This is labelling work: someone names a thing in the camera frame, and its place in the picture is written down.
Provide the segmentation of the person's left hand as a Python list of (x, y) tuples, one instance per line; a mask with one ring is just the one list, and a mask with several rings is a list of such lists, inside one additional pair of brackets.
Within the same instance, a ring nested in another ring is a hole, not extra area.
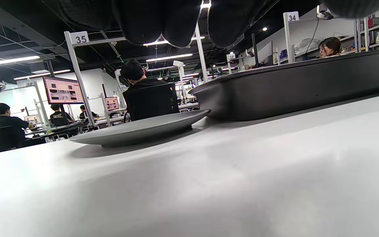
[[(62, 21), (76, 29), (107, 31), (116, 23), (135, 45), (165, 39), (170, 45), (190, 45), (202, 11), (202, 0), (44, 0)], [(274, 0), (211, 0), (207, 32), (218, 48), (226, 48), (245, 33)]]

